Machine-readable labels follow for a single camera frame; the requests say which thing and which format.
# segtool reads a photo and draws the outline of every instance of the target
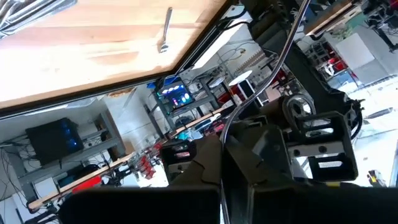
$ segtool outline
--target wooden tabletop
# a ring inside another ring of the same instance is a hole
[[[225,1],[79,0],[0,40],[0,108],[170,71]]]

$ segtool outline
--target white cable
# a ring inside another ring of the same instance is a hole
[[[238,105],[234,111],[232,111],[231,115],[229,116],[225,127],[223,129],[223,132],[221,133],[220,136],[220,141],[222,144],[222,148],[224,149],[224,145],[226,142],[226,137],[227,137],[227,133],[228,133],[228,128],[231,126],[233,120],[235,117],[237,117],[251,102],[254,101],[254,99],[259,96],[273,81],[273,79],[276,77],[277,72],[279,71],[279,69],[281,68],[281,66],[283,65],[287,53],[289,52],[290,47],[292,46],[293,43],[293,38],[295,33],[297,32],[297,29],[299,28],[299,25],[301,23],[301,20],[304,16],[305,10],[308,7],[308,4],[310,3],[310,0],[304,0],[303,3],[300,6],[300,9],[298,10],[298,15],[294,20],[292,29],[289,32],[289,35],[287,37],[286,43],[284,45],[284,48],[282,49],[282,53],[280,53],[280,57],[278,59],[278,62],[274,68],[274,70],[272,71],[270,77],[268,77],[267,81],[264,82],[263,85],[261,85],[259,87],[259,89],[253,94],[251,95],[248,99],[246,99],[244,102],[242,102],[240,105]]]

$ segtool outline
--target white floor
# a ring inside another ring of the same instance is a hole
[[[137,91],[133,94],[129,102],[126,102],[129,98],[128,94],[117,98],[104,96],[103,98],[98,98],[100,100],[94,101],[91,105],[82,108],[62,108],[59,110],[3,120],[0,121],[0,142],[23,135],[26,128],[49,123],[64,117],[70,118],[73,122],[79,124],[79,133],[84,135],[86,127],[92,126],[92,121],[102,111],[109,109],[123,140],[131,141],[136,150],[141,150],[150,146],[155,139],[158,138],[142,105],[143,103],[152,107],[155,105],[153,97],[149,97],[149,95],[150,90],[148,90],[145,85],[142,85],[137,88]],[[154,116],[161,130],[166,132],[168,125],[165,123],[165,119],[161,112],[159,110],[155,111]],[[17,216],[16,208],[20,212],[23,221],[37,214],[29,214],[24,207],[23,202],[25,203],[25,199],[23,195],[19,197],[8,177],[9,175],[11,182],[17,189],[21,187],[16,180],[14,169],[12,166],[9,166],[6,172],[3,168],[3,163],[4,166],[7,167],[7,162],[4,162],[4,159],[0,157],[0,215],[6,224],[21,223]],[[164,178],[161,177],[161,175],[162,174],[159,174],[159,178],[155,178],[155,185],[163,184]],[[144,181],[142,184],[145,186],[151,185],[148,181]],[[135,177],[132,176],[124,180],[124,185],[138,186],[138,183]],[[52,183],[52,179],[37,184],[36,188],[40,196],[56,190]]]

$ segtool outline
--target black screw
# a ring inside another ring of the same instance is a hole
[[[300,156],[300,151],[297,150],[297,149],[294,149],[293,155],[296,156],[296,157],[297,157],[297,156]]]
[[[326,148],[325,146],[319,146],[318,150],[320,153],[325,153],[327,152],[328,148]]]

